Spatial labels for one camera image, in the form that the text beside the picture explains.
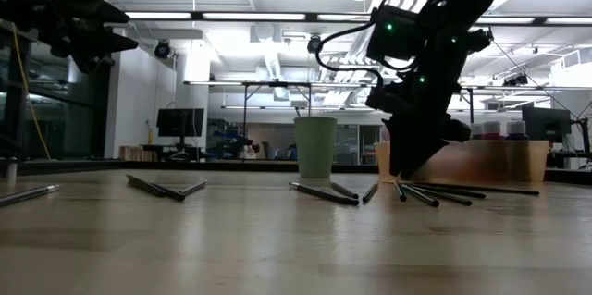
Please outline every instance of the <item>black pen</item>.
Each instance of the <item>black pen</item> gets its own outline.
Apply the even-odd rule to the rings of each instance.
[[[343,204],[349,204],[349,205],[354,205],[357,206],[360,202],[358,202],[356,199],[352,199],[352,198],[348,198],[348,197],[341,197],[329,192],[325,192],[325,191],[321,191],[321,190],[317,190],[315,188],[311,188],[299,183],[295,183],[295,182],[290,182],[290,186],[300,192],[304,192],[304,193],[308,193],[311,195],[314,195],[315,197],[318,198],[323,198],[326,200],[329,200],[331,202],[335,202],[335,203],[343,203]]]
[[[447,200],[449,202],[459,203],[459,204],[465,205],[465,206],[470,206],[470,205],[473,204],[473,202],[471,202],[471,201],[468,201],[468,200],[463,199],[463,198],[455,197],[453,195],[449,195],[449,194],[444,193],[444,192],[431,191],[431,190],[428,190],[428,189],[418,188],[418,187],[413,187],[413,186],[412,186],[412,188],[414,188],[414,189],[416,189],[416,190],[418,190],[420,192],[423,192],[423,193],[427,194],[428,196],[432,196],[432,197],[435,197],[435,198],[444,199],[444,200]]]
[[[463,197],[471,197],[471,198],[478,198],[478,199],[486,199],[486,197],[487,197],[485,194],[479,193],[479,192],[462,191],[462,190],[455,190],[455,189],[444,189],[444,188],[431,186],[431,185],[412,184],[412,183],[409,183],[407,185],[411,185],[414,188],[422,188],[422,189],[426,189],[426,190],[430,190],[430,191],[444,192],[444,193],[448,193],[448,194],[460,195]]]
[[[432,207],[438,207],[438,206],[440,206],[440,202],[439,201],[437,201],[436,199],[433,199],[431,197],[426,196],[422,192],[420,192],[420,191],[418,191],[418,190],[416,190],[416,189],[414,189],[414,188],[412,188],[410,186],[407,186],[407,185],[403,184],[403,185],[401,185],[401,187],[405,191],[409,192],[409,194],[411,194],[413,197],[419,199],[420,201],[422,201],[424,203],[427,203],[428,205],[430,205]]]
[[[13,203],[24,202],[26,200],[54,192],[57,189],[59,189],[59,185],[50,185],[42,188],[9,194],[7,196],[0,197],[0,207],[8,206]]]
[[[526,195],[539,195],[539,191],[529,191],[529,190],[514,190],[514,189],[500,189],[500,188],[489,188],[489,187],[481,187],[481,186],[472,186],[472,185],[452,185],[452,184],[434,184],[434,183],[424,183],[420,182],[417,183],[420,185],[429,185],[438,188],[450,188],[450,189],[458,189],[458,190],[471,190],[471,191],[483,191],[483,192],[497,192],[497,193],[516,193],[516,194],[526,194]]]
[[[131,184],[132,186],[146,191],[148,193],[152,193],[153,195],[155,195],[156,197],[164,197],[165,196],[165,191],[156,187],[155,185],[145,182],[139,178],[135,178],[132,175],[126,175],[126,177],[128,178],[129,184]]]
[[[168,198],[172,198],[178,202],[182,202],[185,200],[185,195],[183,193],[177,192],[177,191],[173,191],[169,188],[166,188],[162,185],[156,184],[156,183],[150,183],[154,186],[156,186],[158,189],[162,190],[165,192],[166,197]]]
[[[370,202],[370,199],[372,199],[372,197],[374,196],[374,194],[376,193],[377,190],[378,190],[378,183],[374,184],[373,186],[370,187],[370,189],[368,189],[368,191],[364,194],[362,201],[364,203]]]
[[[407,196],[405,195],[405,191],[403,191],[403,189],[401,189],[401,186],[399,185],[398,182],[395,182],[395,189],[397,190],[397,193],[399,194],[399,200],[401,200],[402,202],[406,202]]]
[[[339,185],[338,183],[335,182],[331,182],[331,188],[333,188],[333,190],[343,194],[346,197],[350,197],[353,199],[358,199],[360,198],[359,195],[357,195],[356,193],[353,193],[352,191],[350,191],[350,189],[342,187],[341,185]]]
[[[189,188],[185,188],[183,190],[180,190],[179,193],[183,194],[185,196],[188,196],[198,190],[205,188],[206,185],[207,185],[207,180],[202,180],[201,182],[199,182],[195,185],[191,185]]]

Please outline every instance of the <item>fluorescent light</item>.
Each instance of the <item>fluorescent light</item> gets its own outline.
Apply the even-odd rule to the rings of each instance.
[[[319,14],[318,19],[321,21],[367,22],[370,20],[370,16],[369,15],[353,15],[353,14]]]
[[[281,14],[281,13],[203,13],[204,19],[220,20],[290,20],[302,21],[306,18],[304,14]]]
[[[133,19],[191,19],[191,13],[183,12],[127,12]]]
[[[190,85],[202,86],[242,86],[238,81],[186,81]]]
[[[335,88],[360,88],[366,85],[362,83],[311,83],[312,87],[335,87]]]
[[[477,24],[500,24],[500,25],[512,25],[512,24],[530,24],[535,21],[535,18],[511,18],[511,17],[482,17],[477,21]]]
[[[548,18],[545,24],[589,25],[592,24],[592,18]]]

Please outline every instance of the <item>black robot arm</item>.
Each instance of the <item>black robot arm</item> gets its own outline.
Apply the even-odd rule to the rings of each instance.
[[[374,25],[366,56],[392,68],[386,57],[413,62],[399,69],[402,82],[372,89],[366,105],[392,114],[390,172],[412,175],[447,145],[466,141],[469,128],[450,118],[452,95],[460,92],[458,79],[466,58],[489,46],[492,36],[469,29],[494,0],[428,0],[418,14],[386,5],[373,12]]]

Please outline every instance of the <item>yellow cable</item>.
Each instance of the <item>yellow cable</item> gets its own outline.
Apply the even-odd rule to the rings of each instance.
[[[29,106],[31,107],[31,115],[33,116],[33,122],[35,122],[35,127],[37,128],[37,134],[39,135],[39,140],[43,144],[43,148],[45,149],[45,155],[47,156],[48,160],[51,160],[52,157],[49,155],[49,150],[47,149],[47,144],[45,144],[45,140],[43,139],[43,134],[41,134],[41,129],[39,128],[39,123],[37,122],[37,116],[35,116],[35,109],[33,108],[33,102],[29,97],[29,84],[27,83],[27,77],[25,76],[25,68],[22,65],[22,59],[20,58],[20,49],[19,49],[19,37],[17,35],[17,26],[12,23],[12,33],[15,36],[15,49],[17,49],[17,58],[18,58],[18,66],[20,67],[20,76],[22,77],[22,86],[25,90],[25,94],[27,95],[27,100],[29,100]]]

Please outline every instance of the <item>desk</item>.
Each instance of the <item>desk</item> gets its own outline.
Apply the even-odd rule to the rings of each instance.
[[[175,203],[129,187],[127,173],[209,185]],[[334,178],[356,192],[376,182]],[[539,198],[490,194],[436,209],[400,203],[382,185],[368,205],[348,207],[289,190],[297,179],[129,169],[20,178],[23,190],[61,187],[2,209],[2,295],[592,292],[591,189],[550,183],[531,188]]]
[[[143,148],[144,151],[156,152],[156,157],[159,161],[167,161],[168,157],[179,151],[177,149],[177,146],[175,145],[146,144],[140,146]],[[185,146],[185,153],[189,155],[189,161],[199,160],[199,148],[194,146]]]

